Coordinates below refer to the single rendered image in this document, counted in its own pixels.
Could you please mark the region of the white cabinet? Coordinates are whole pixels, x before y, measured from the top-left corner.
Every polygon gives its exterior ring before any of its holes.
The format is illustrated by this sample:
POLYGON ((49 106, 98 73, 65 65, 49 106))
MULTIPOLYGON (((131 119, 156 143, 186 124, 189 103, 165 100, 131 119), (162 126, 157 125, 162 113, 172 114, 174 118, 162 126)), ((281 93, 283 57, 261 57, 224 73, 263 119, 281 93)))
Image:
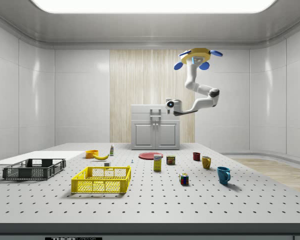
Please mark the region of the white cabinet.
POLYGON ((178 150, 180 120, 164 104, 131 105, 131 149, 178 150))

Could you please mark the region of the red plate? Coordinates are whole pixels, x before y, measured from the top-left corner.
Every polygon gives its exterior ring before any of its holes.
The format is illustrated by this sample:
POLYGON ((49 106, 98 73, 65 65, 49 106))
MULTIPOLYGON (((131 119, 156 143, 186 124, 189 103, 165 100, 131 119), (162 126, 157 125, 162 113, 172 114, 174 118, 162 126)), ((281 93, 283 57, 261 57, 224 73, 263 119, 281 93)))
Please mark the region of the red plate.
POLYGON ((163 154, 159 152, 142 152, 138 157, 143 160, 153 160, 155 155, 159 155, 161 158, 163 157, 163 154))

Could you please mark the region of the yellow and white box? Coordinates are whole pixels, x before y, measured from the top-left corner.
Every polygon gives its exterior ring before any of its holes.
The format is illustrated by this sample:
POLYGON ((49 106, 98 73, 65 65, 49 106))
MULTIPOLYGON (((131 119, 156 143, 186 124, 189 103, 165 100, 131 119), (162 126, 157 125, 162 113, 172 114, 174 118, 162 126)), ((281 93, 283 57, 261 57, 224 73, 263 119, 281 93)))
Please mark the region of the yellow and white box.
POLYGON ((154 171, 157 171, 157 172, 161 171, 162 157, 163 157, 163 155, 161 153, 153 155, 153 170, 154 171))

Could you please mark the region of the yellow mug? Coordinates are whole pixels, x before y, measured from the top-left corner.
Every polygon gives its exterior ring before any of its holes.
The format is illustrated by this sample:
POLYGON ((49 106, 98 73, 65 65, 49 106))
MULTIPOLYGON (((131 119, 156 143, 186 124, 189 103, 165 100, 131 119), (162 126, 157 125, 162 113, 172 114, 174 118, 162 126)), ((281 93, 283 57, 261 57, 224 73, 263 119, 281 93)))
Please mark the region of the yellow mug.
POLYGON ((209 156, 202 156, 201 157, 202 166, 204 169, 209 170, 211 167, 211 158, 209 156))

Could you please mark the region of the yellow basket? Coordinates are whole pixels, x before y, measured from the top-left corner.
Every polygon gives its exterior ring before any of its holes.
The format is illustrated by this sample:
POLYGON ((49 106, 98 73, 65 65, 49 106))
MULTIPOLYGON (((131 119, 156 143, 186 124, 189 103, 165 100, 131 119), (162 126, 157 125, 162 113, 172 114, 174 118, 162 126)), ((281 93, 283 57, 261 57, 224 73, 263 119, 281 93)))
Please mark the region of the yellow basket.
POLYGON ((72 193, 126 193, 131 167, 88 166, 71 179, 72 193))

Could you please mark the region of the drone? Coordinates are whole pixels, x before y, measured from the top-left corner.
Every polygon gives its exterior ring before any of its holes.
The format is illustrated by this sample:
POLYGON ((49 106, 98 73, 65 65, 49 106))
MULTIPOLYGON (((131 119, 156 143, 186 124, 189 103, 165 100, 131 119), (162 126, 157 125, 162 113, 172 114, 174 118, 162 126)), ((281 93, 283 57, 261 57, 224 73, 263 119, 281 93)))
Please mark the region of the drone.
POLYGON ((210 59, 211 55, 215 55, 218 57, 222 57, 223 54, 216 50, 209 50, 207 48, 192 48, 189 50, 184 51, 183 53, 179 54, 180 61, 174 65, 174 70, 179 70, 183 64, 187 63, 187 59, 190 59, 192 63, 195 63, 195 58, 200 58, 198 61, 201 63, 199 68, 201 70, 207 70, 210 67, 208 60, 210 59))

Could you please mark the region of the blue mug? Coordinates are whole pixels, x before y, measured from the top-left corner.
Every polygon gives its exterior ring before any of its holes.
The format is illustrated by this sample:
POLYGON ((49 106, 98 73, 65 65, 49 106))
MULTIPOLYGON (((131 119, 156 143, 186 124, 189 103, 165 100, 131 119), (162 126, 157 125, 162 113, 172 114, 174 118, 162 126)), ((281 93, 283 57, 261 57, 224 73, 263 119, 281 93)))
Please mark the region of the blue mug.
POLYGON ((219 166, 217 168, 217 174, 219 178, 219 183, 222 185, 227 185, 228 181, 231 179, 230 169, 224 166, 219 166))

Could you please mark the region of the white board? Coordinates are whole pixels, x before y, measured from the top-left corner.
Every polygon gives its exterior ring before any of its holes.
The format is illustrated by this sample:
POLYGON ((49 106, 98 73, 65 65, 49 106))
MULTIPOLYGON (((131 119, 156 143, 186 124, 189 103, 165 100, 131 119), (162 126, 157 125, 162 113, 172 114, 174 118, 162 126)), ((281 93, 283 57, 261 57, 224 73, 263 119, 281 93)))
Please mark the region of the white board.
POLYGON ((0 165, 12 165, 27 159, 72 159, 84 151, 32 151, 0 160, 0 165))

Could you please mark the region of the dark grey basket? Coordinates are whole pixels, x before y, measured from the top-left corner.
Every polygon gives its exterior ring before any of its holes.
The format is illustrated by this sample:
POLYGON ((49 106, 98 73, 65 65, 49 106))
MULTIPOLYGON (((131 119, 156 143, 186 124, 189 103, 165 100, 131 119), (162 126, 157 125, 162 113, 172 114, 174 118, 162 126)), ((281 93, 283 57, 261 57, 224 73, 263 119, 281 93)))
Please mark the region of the dark grey basket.
POLYGON ((28 158, 3 168, 5 180, 47 180, 66 167, 66 159, 28 158))

